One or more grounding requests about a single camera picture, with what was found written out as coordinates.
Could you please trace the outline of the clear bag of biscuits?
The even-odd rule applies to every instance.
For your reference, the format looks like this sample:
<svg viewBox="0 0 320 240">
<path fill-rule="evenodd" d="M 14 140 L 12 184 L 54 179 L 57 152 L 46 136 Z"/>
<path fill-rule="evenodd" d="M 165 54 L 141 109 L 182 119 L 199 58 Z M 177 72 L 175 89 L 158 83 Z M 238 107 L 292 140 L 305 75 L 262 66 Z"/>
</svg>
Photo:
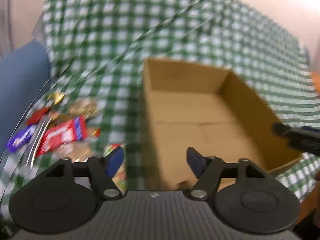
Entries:
<svg viewBox="0 0 320 240">
<path fill-rule="evenodd" d="M 61 158 L 70 158 L 73 163 L 85 162 L 88 158 L 97 155 L 86 142 L 71 142 L 63 144 L 57 149 Z"/>
</svg>

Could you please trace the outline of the green label pastry packet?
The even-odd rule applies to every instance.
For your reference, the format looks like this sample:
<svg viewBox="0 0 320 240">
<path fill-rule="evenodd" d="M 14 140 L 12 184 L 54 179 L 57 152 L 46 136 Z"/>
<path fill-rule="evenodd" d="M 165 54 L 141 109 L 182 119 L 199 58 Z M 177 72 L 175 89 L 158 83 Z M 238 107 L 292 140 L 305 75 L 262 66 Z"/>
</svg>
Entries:
<svg viewBox="0 0 320 240">
<path fill-rule="evenodd" d="M 106 173 L 120 189 L 122 195 L 127 192 L 125 148 L 125 144 L 110 144 L 105 146 L 103 152 L 104 157 L 112 155 L 108 161 Z"/>
</svg>

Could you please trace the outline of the large red snack packet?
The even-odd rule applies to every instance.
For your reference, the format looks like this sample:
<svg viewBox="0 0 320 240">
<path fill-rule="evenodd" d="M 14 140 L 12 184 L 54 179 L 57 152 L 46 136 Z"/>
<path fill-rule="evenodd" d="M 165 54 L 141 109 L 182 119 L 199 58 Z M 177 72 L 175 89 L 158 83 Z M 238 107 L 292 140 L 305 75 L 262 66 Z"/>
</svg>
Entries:
<svg viewBox="0 0 320 240">
<path fill-rule="evenodd" d="M 77 116 L 54 128 L 48 129 L 41 139 L 36 157 L 50 152 L 63 144 L 82 141 L 87 137 L 87 127 L 83 116 Z"/>
</svg>

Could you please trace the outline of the small red sausage snack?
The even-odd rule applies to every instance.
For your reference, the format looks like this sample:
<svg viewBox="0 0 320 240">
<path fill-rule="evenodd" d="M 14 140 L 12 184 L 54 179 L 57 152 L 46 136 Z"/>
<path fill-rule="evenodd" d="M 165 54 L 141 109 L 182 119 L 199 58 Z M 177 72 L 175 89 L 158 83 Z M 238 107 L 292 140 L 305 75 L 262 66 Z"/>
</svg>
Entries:
<svg viewBox="0 0 320 240">
<path fill-rule="evenodd" d="M 88 138 L 97 138 L 100 136 L 100 129 L 94 128 L 94 127 L 89 127 L 86 129 L 86 135 Z"/>
</svg>

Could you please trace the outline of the long silver snack packet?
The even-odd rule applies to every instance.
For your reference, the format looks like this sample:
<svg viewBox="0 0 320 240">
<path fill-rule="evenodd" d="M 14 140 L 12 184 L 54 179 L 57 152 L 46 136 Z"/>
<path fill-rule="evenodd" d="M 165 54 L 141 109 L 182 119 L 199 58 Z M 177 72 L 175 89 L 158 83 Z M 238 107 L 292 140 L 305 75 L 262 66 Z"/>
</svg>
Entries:
<svg viewBox="0 0 320 240">
<path fill-rule="evenodd" d="M 41 140 L 51 122 L 52 118 L 49 115 L 44 115 L 40 122 L 37 124 L 36 129 L 25 149 L 23 155 L 24 167 L 27 171 L 33 168 L 34 161 L 36 158 L 37 151 L 39 149 Z"/>
</svg>

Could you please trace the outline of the purple candy wrapper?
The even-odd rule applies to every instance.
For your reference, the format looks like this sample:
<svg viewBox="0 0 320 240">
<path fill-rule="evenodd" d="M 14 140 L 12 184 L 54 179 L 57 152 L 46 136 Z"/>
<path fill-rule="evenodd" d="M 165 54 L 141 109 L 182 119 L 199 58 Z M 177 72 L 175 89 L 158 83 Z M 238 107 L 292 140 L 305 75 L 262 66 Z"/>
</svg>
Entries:
<svg viewBox="0 0 320 240">
<path fill-rule="evenodd" d="M 28 125 L 25 128 L 18 131 L 9 141 L 6 143 L 6 149 L 10 153 L 16 153 L 19 148 L 27 144 L 33 133 L 35 132 L 37 125 Z"/>
</svg>

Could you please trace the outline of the small red foil packet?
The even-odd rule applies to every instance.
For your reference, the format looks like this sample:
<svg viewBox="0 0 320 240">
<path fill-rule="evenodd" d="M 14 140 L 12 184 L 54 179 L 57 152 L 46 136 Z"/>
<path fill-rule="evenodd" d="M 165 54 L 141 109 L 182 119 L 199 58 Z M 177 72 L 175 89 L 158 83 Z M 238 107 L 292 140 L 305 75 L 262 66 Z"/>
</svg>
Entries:
<svg viewBox="0 0 320 240">
<path fill-rule="evenodd" d="M 26 125 L 34 125 L 37 124 L 41 118 L 48 114 L 50 111 L 51 107 L 43 107 L 41 109 L 37 109 L 25 122 Z"/>
</svg>

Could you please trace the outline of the clear bag of nuts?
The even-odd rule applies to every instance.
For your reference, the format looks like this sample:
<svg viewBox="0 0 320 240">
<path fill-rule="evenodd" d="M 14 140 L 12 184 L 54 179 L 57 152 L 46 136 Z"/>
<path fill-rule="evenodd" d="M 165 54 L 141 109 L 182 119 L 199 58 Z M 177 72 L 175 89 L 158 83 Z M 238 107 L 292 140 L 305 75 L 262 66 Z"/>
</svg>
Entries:
<svg viewBox="0 0 320 240">
<path fill-rule="evenodd" d="M 99 111 L 97 100 L 94 98 L 77 99 L 68 107 L 70 115 L 81 115 L 84 119 L 95 118 L 99 114 Z"/>
</svg>

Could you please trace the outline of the gold foil snack packet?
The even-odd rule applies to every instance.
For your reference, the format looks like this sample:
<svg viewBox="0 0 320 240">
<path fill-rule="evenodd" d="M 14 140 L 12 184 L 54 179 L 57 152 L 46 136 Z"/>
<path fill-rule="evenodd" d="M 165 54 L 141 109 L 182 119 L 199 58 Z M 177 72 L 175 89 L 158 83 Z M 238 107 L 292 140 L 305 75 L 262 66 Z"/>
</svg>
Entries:
<svg viewBox="0 0 320 240">
<path fill-rule="evenodd" d="M 65 93 L 59 90 L 55 91 L 54 93 L 48 96 L 48 100 L 52 102 L 52 106 L 60 104 L 61 102 L 63 102 L 64 98 Z"/>
</svg>

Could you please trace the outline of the black cracker packet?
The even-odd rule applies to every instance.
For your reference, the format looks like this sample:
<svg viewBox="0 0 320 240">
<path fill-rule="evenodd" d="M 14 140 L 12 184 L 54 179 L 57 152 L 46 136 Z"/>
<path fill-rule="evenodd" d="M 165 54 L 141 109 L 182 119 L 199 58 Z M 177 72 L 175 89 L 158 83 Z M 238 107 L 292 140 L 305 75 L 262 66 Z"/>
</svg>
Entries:
<svg viewBox="0 0 320 240">
<path fill-rule="evenodd" d="M 49 124 L 49 128 L 53 128 L 56 126 L 59 126 L 60 124 L 63 124 L 69 120 L 72 120 L 72 116 L 65 113 L 54 113 L 52 115 L 52 119 Z"/>
</svg>

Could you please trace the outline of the orange cushion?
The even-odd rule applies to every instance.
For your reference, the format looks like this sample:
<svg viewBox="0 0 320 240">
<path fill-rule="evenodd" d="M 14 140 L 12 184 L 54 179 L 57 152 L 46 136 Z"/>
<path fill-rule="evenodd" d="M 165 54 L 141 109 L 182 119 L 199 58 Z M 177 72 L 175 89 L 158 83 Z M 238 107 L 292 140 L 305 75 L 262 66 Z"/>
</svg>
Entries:
<svg viewBox="0 0 320 240">
<path fill-rule="evenodd" d="M 320 75 L 317 72 L 310 72 L 317 92 L 320 94 Z"/>
</svg>

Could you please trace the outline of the brown cardboard box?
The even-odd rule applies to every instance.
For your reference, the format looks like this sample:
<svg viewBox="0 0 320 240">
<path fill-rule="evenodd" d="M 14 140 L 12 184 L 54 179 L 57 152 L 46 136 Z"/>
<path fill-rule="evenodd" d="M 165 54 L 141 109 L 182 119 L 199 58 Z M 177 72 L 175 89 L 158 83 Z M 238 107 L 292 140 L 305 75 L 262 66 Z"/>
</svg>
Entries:
<svg viewBox="0 0 320 240">
<path fill-rule="evenodd" d="M 141 159 L 149 190 L 196 183 L 186 160 L 189 147 L 229 163 L 246 158 L 273 175 L 302 158 L 273 133 L 279 120 L 272 109 L 230 70 L 147 58 L 140 103 Z"/>
</svg>

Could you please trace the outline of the green white checkered cloth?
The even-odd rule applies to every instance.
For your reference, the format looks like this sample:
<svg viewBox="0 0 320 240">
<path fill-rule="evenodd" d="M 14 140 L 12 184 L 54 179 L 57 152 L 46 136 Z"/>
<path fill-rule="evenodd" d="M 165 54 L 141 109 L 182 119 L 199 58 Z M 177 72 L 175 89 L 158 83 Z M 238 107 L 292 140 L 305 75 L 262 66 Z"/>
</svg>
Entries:
<svg viewBox="0 0 320 240">
<path fill-rule="evenodd" d="M 128 181 L 142 189 L 140 127 L 143 60 L 164 56 L 231 69 L 290 126 L 319 127 L 319 96 L 298 39 L 239 0 L 45 0 L 51 92 L 57 111 L 95 97 L 100 151 L 127 144 Z"/>
</svg>

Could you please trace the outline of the grey curtain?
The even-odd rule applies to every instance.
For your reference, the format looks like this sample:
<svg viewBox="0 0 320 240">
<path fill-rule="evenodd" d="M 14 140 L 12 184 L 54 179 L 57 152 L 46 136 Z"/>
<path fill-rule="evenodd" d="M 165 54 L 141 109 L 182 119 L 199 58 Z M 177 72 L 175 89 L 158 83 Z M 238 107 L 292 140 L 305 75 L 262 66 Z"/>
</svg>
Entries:
<svg viewBox="0 0 320 240">
<path fill-rule="evenodd" d="M 1 58 L 13 51 L 11 6 L 12 0 L 0 0 Z"/>
</svg>

